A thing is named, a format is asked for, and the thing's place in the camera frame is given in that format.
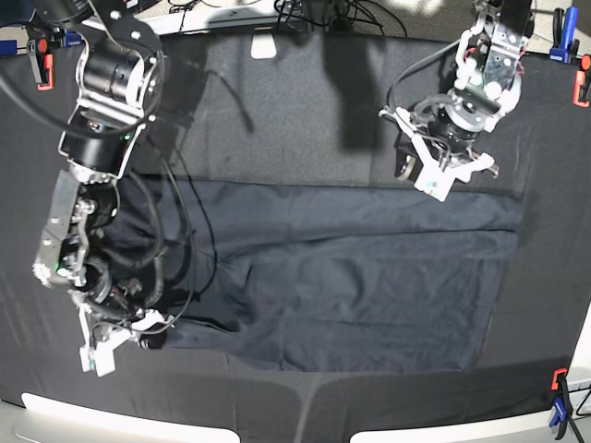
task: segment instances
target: black table surface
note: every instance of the black table surface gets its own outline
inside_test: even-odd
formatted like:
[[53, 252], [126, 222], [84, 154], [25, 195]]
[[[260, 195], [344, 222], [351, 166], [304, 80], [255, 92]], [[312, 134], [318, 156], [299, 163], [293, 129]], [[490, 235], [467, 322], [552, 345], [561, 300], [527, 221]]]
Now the black table surface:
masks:
[[[199, 179], [399, 186], [392, 178], [395, 127], [377, 117], [395, 76], [440, 43], [361, 35], [278, 35], [272, 60], [250, 57], [252, 36], [165, 39], [171, 76], [153, 138], [183, 153]], [[77, 97], [77, 50], [56, 54], [56, 87], [37, 93], [29, 60], [0, 68], [41, 106], [67, 118]], [[520, 245], [507, 269], [484, 348], [463, 373], [304, 374], [258, 371], [232, 356], [167, 349], [116, 351], [117, 370], [82, 373], [78, 316], [68, 297], [30, 272], [66, 163], [59, 133], [6, 96], [0, 123], [0, 398], [31, 392], [143, 418], [235, 430], [242, 441], [337, 442], [372, 429], [451, 425], [548, 409], [554, 369], [568, 365], [589, 305], [591, 164], [589, 110], [572, 105], [574, 67], [524, 57], [523, 97], [493, 134], [477, 142], [501, 177], [470, 186], [525, 199]], [[451, 59], [405, 80], [409, 105], [452, 82]], [[132, 164], [158, 173], [149, 150]]]

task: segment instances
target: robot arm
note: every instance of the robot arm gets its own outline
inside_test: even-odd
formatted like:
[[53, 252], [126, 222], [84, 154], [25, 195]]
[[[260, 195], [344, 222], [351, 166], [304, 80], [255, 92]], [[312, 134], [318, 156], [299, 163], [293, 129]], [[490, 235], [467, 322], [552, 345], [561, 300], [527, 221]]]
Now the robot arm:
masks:
[[[80, 349], [83, 368], [102, 376], [115, 370], [116, 346], [139, 341], [141, 331], [166, 324], [160, 313], [150, 309], [163, 290], [162, 226], [155, 223], [160, 239], [140, 260], [91, 247], [100, 244], [100, 239], [91, 240], [118, 211], [116, 182], [160, 102], [162, 45], [148, 25], [126, 14], [121, 0], [35, 0], [34, 4], [43, 21], [76, 31], [86, 47], [76, 68], [76, 109], [58, 148], [67, 157], [69, 171], [61, 171], [57, 179], [33, 272], [45, 286], [65, 289], [78, 306], [86, 340]], [[92, 15], [105, 32], [83, 25]], [[132, 179], [145, 190], [139, 177]], [[150, 202], [149, 193], [145, 194]], [[136, 297], [141, 291], [137, 279], [114, 281], [110, 261], [132, 269], [153, 265], [156, 282], [151, 294]]]
[[[387, 106], [380, 116], [396, 123], [412, 148], [396, 146], [395, 175], [444, 201], [456, 180], [498, 174], [494, 159], [473, 145], [492, 132], [521, 96], [520, 58], [533, 34], [531, 0], [480, 0], [475, 25], [458, 41], [456, 80], [447, 94], [419, 102], [413, 112]], [[469, 43], [477, 38], [476, 46]]]

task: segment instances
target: black cable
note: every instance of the black cable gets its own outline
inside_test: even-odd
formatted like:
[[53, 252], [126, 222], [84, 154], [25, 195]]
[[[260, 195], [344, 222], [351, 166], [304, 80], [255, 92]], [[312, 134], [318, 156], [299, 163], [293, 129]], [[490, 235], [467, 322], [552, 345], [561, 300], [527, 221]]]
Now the black cable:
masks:
[[277, 14], [277, 23], [275, 23], [275, 29], [279, 29], [279, 25], [281, 24], [281, 17], [283, 16], [283, 10], [285, 9], [285, 1], [281, 3], [281, 12]]
[[151, 191], [148, 189], [142, 178], [135, 172], [131, 171], [129, 173], [129, 177], [131, 178], [133, 183], [139, 188], [139, 190], [142, 192], [142, 194], [148, 202], [148, 211], [150, 212], [151, 221], [156, 231], [156, 241], [154, 242], [152, 248], [142, 258], [128, 258], [118, 253], [111, 247], [106, 246], [103, 247], [103, 252], [119, 265], [125, 266], [129, 269], [141, 269], [151, 264], [152, 261], [163, 252], [164, 228], [163, 221], [160, 217], [158, 209], [156, 208], [156, 202], [154, 201]]
[[591, 387], [589, 387], [589, 391], [586, 393], [585, 398], [583, 399], [583, 401], [581, 401], [581, 404], [579, 404], [578, 408], [576, 408], [576, 414], [579, 417], [589, 417], [591, 416], [591, 413], [581, 413], [581, 408], [583, 406], [585, 406], [585, 403], [587, 402], [587, 400], [589, 400], [589, 396], [591, 395]]
[[295, 2], [292, 1], [292, 7], [289, 8], [289, 14], [287, 14], [287, 18], [285, 19], [284, 24], [286, 25], [289, 19], [294, 15], [294, 9], [296, 9]]
[[396, 111], [395, 92], [396, 92], [396, 87], [401, 82], [401, 80], [403, 80], [404, 78], [407, 78], [408, 76], [414, 74], [415, 72], [423, 69], [425, 66], [430, 65], [438, 58], [446, 55], [450, 50], [455, 48], [458, 44], [460, 44], [460, 41], [456, 40], [455, 42], [450, 43], [447, 46], [439, 49], [437, 52], [419, 60], [416, 63], [413, 63], [407, 69], [405, 69], [398, 76], [398, 78], [396, 78], [396, 80], [391, 84], [391, 86], [388, 88], [388, 92], [386, 93], [386, 105], [389, 108], [391, 108], [395, 113], [398, 114], [398, 111]]
[[[279, 9], [279, 7], [278, 7], [279, 2], [281, 2], [281, 1], [282, 0], [275, 0], [273, 2], [273, 9], [275, 9], [275, 12], [277, 12], [277, 14], [279, 14], [282, 17], [284, 17], [285, 16], [285, 13], [282, 12]], [[312, 19], [307, 18], [307, 17], [302, 16], [302, 15], [297, 15], [297, 16], [292, 15], [292, 18], [296, 18], [296, 19], [299, 19], [299, 20], [302, 20], [302, 21], [306, 21], [306, 23], [309, 23], [309, 24], [314, 25], [314, 26], [318, 26], [319, 28], [326, 28], [326, 27], [328, 27], [328, 26], [331, 25], [331, 21], [330, 20], [328, 22], [326, 22], [326, 23], [325, 22], [318, 23], [318, 21], [312, 20]]]
[[143, 301], [142, 305], [144, 309], [156, 305], [163, 296], [164, 293], [164, 276], [163, 276], [163, 260], [164, 255], [160, 254], [154, 258], [154, 288], [151, 290]]
[[[188, 309], [188, 306], [190, 305], [191, 301], [193, 300], [193, 293], [195, 292], [195, 280], [197, 278], [197, 245], [195, 244], [193, 227], [192, 227], [191, 219], [188, 215], [187, 205], [185, 204], [185, 200], [183, 199], [183, 195], [180, 191], [180, 188], [178, 187], [178, 183], [176, 182], [176, 178], [175, 178], [175, 175], [173, 174], [173, 170], [171, 169], [170, 164], [168, 164], [168, 161], [164, 158], [164, 155], [161, 152], [161, 150], [154, 143], [154, 141], [151, 139], [150, 136], [147, 137], [147, 140], [150, 143], [150, 145], [152, 146], [152, 148], [154, 149], [154, 151], [160, 157], [160, 160], [163, 164], [164, 171], [166, 172], [166, 175], [168, 176], [168, 179], [170, 180], [170, 183], [173, 186], [173, 189], [175, 190], [176, 197], [178, 198], [179, 204], [181, 206], [181, 210], [183, 211], [183, 217], [186, 219], [187, 227], [189, 228], [189, 242], [190, 242], [191, 251], [192, 251], [191, 263], [192, 263], [192, 268], [193, 268], [193, 270], [191, 271], [191, 276], [190, 276], [191, 278], [189, 280], [189, 291], [188, 291], [187, 300], [183, 304], [183, 307], [181, 307], [181, 310], [178, 312], [178, 314], [176, 314], [172, 320], [170, 320], [168, 323], [166, 323], [161, 328], [156, 329], [156, 330], [147, 330], [147, 331], [142, 332], [142, 335], [157, 335], [157, 334], [164, 332], [165, 330], [170, 328], [173, 324], [175, 324], [176, 321], [179, 318], [181, 318], [183, 316], [183, 314], [185, 314], [185, 312]], [[179, 154], [179, 159], [180, 159], [181, 163], [183, 164], [183, 167], [185, 168], [186, 173], [188, 173], [188, 169], [187, 169], [187, 165], [185, 164], [185, 160], [183, 159], [182, 156], [180, 156], [180, 154]], [[201, 288], [200, 290], [197, 291], [197, 296], [201, 296], [208, 289], [210, 289], [210, 287], [213, 284], [213, 281], [215, 279], [215, 276], [217, 275], [218, 251], [217, 251], [217, 248], [215, 247], [215, 234], [213, 233], [213, 228], [211, 226], [210, 217], [209, 217], [207, 211], [205, 210], [205, 206], [203, 205], [203, 200], [201, 200], [201, 196], [199, 195], [197, 188], [195, 188], [195, 185], [193, 184], [193, 179], [190, 177], [189, 174], [187, 174], [187, 179], [188, 179], [188, 182], [195, 194], [195, 197], [197, 198], [197, 201], [199, 203], [199, 207], [201, 209], [201, 212], [203, 213], [203, 218], [205, 219], [205, 222], [208, 226], [208, 229], [210, 232], [211, 249], [213, 249], [213, 269], [211, 270], [211, 275], [210, 275], [208, 281], [203, 285], [203, 288]]]
[[400, 25], [400, 27], [402, 28], [403, 32], [404, 32], [404, 36], [408, 37], [408, 30], [406, 30], [406, 26], [404, 25], [403, 21], [400, 20], [393, 12], [391, 12], [390, 9], [388, 9], [386, 6], [379, 4], [378, 2], [376, 2], [375, 0], [356, 0], [357, 2], [367, 2], [367, 3], [371, 3], [374, 6], [379, 7], [381, 10], [383, 10], [386, 14], [388, 14], [390, 17], [392, 17], [394, 20], [396, 20], [398, 22], [398, 24]]
[[[250, 2], [250, 3], [241, 3], [240, 5], [241, 6], [250, 6], [250, 5], [254, 5], [255, 3], [258, 3], [258, 2], [260, 2], [260, 0], [255, 0], [254, 2]], [[201, 0], [201, 3], [203, 5], [209, 6], [209, 7], [225, 7], [225, 6], [222, 6], [222, 5], [211, 5], [209, 3], [204, 2], [203, 0]]]
[[447, 142], [446, 140], [444, 140], [443, 138], [439, 138], [439, 137], [433, 137], [433, 136], [426, 136], [424, 134], [420, 134], [418, 133], [418, 135], [423, 138], [424, 140], [431, 140], [431, 141], [437, 141], [438, 143], [442, 144], [443, 146], [445, 146], [445, 148], [447, 148], [447, 150], [450, 150], [450, 144], [449, 142]]
[[376, 18], [376, 16], [374, 16], [371, 11], [369, 11], [366, 7], [364, 7], [363, 5], [361, 5], [357, 0], [344, 0], [344, 2], [347, 3], [350, 6], [357, 7], [361, 12], [363, 12], [363, 14], [367, 18], [369, 18], [370, 20], [372, 20], [374, 24], [377, 24], [377, 25], [381, 26], [381, 23], [378, 22], [378, 19]]
[[573, 418], [569, 415], [566, 419], [569, 422], [569, 424], [571, 425], [571, 429], [574, 432], [574, 436], [576, 437], [576, 441], [578, 441], [578, 443], [585, 443], [585, 441], [583, 440], [583, 436], [581, 435], [581, 431], [579, 431], [579, 427], [576, 425]]
[[[422, 124], [434, 122], [437, 119], [438, 108], [443, 104], [455, 104], [455, 100], [448, 94], [429, 95], [415, 105], [411, 113], [412, 120]], [[427, 108], [430, 108], [431, 114], [425, 113]]]
[[107, 305], [99, 305], [91, 299], [84, 300], [84, 303], [97, 314], [101, 314], [104, 317], [114, 318], [115, 320], [129, 320], [136, 316], [135, 312], [123, 312]]
[[386, 34], [384, 33], [384, 26], [383, 26], [382, 24], [380, 24], [380, 23], [376, 23], [375, 21], [372, 21], [372, 20], [365, 20], [364, 18], [349, 18], [349, 21], [351, 21], [351, 22], [354, 22], [354, 21], [356, 21], [356, 22], [359, 22], [359, 23], [367, 23], [368, 25], [374, 25], [374, 26], [377, 26], [377, 27], [378, 27], [378, 29], [379, 29], [379, 30], [380, 30], [380, 32], [381, 32], [381, 35], [386, 35]]
[[168, 9], [169, 14], [176, 14], [178, 12], [183, 13], [183, 18], [181, 18], [181, 26], [178, 28], [178, 32], [183, 32], [183, 28], [185, 27], [185, 17], [187, 16], [187, 12], [192, 11], [193, 8], [200, 0], [192, 0], [190, 2], [186, 2], [183, 4], [173, 3], [171, 0], [168, 0], [168, 4], [170, 8]]
[[[161, 69], [163, 69], [163, 55], [162, 52], [157, 54], [157, 58], [159, 59], [158, 63], [161, 64]], [[104, 132], [94, 132], [90, 131], [89, 129], [83, 129], [78, 126], [72, 126], [70, 123], [64, 122], [58, 118], [55, 118], [43, 108], [38, 107], [31, 99], [25, 96], [8, 78], [4, 69], [0, 69], [0, 89], [4, 91], [4, 93], [10, 97], [10, 99], [15, 102], [20, 108], [22, 108], [27, 114], [31, 117], [39, 120], [42, 123], [45, 123], [48, 126], [52, 126], [55, 129], [59, 129], [60, 131], [67, 132], [69, 135], [78, 138], [98, 138], [98, 139], [105, 139], [111, 138], [113, 136], [122, 136], [124, 134], [128, 134], [132, 131], [135, 131], [138, 126], [143, 125], [146, 123], [151, 114], [156, 110], [158, 105], [160, 104], [160, 100], [163, 96], [163, 88], [158, 88], [156, 91], [156, 96], [154, 97], [153, 103], [150, 107], [146, 110], [144, 116], [140, 118], [136, 123], [133, 125], [123, 126], [119, 129], [108, 130]]]

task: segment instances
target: black cloth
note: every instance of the black cloth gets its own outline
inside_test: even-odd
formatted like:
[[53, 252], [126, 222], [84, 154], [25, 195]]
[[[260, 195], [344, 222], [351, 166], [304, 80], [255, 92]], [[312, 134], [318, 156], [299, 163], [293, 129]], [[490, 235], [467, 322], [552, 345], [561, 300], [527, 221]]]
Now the black cloth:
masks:
[[[272, 60], [253, 60], [251, 43], [248, 34], [164, 39], [171, 79], [151, 134], [170, 152], [175, 171], [185, 174], [178, 148], [189, 174], [201, 179], [393, 186], [396, 130], [376, 113], [393, 79], [441, 43], [280, 35]], [[55, 86], [43, 93], [27, 57], [0, 60], [0, 68], [40, 106], [67, 119], [78, 96], [77, 59], [75, 49], [56, 51]], [[400, 104], [445, 90], [440, 72], [447, 66], [438, 62], [405, 80]], [[541, 55], [524, 57], [524, 68], [519, 105], [477, 142], [500, 162], [501, 177], [476, 175], [473, 186], [456, 187], [493, 188], [525, 202], [484, 346], [473, 370], [414, 376], [259, 371], [224, 353], [148, 353], [132, 344], [116, 351], [113, 374], [82, 373], [75, 307], [30, 272], [57, 172], [66, 167], [56, 153], [60, 134], [0, 94], [6, 109], [0, 122], [0, 399], [21, 404], [22, 392], [31, 392], [113, 413], [227, 427], [244, 442], [264, 443], [337, 443], [363, 430], [549, 409], [549, 380], [570, 363], [589, 306], [590, 114], [572, 105], [575, 66]], [[203, 70], [221, 77], [206, 79]], [[251, 132], [240, 116], [245, 109]], [[356, 140], [356, 150], [345, 148], [347, 139]], [[144, 172], [160, 171], [149, 148], [138, 146], [133, 157]], [[507, 174], [513, 178], [505, 180]]]
[[[416, 374], [475, 362], [517, 242], [521, 205], [514, 198], [455, 193], [441, 204], [408, 190], [194, 186], [218, 267], [187, 313], [232, 333], [182, 321], [169, 346], [313, 372]], [[120, 248], [145, 247], [150, 217], [134, 208], [142, 195], [133, 184], [119, 187], [122, 210], [108, 236]], [[174, 194], [160, 182], [151, 188], [165, 238], [178, 242], [186, 226]], [[197, 232], [202, 286], [214, 270], [210, 233], [190, 185], [181, 189]], [[165, 261], [163, 303], [170, 294], [184, 301], [187, 243], [169, 243]]]

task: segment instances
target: orange clamp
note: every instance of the orange clamp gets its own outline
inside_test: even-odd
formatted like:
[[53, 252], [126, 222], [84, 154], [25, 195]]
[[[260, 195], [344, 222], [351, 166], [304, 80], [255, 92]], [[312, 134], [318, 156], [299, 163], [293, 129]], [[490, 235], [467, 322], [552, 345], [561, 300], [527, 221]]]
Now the orange clamp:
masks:
[[554, 377], [552, 378], [552, 390], [558, 390], [558, 376], [560, 374], [566, 375], [567, 371], [568, 370], [566, 369], [566, 367], [562, 367], [554, 371]]
[[585, 86], [586, 76], [589, 75], [588, 71], [591, 67], [591, 56], [588, 54], [584, 55], [581, 59], [581, 70], [576, 71], [576, 77], [574, 78], [574, 92], [573, 92], [573, 104], [582, 108], [588, 108], [589, 102], [581, 100], [581, 89]]
[[49, 78], [48, 85], [37, 85], [38, 90], [52, 90], [54, 88], [54, 56], [46, 54], [43, 60], [45, 69], [47, 69], [47, 77]]

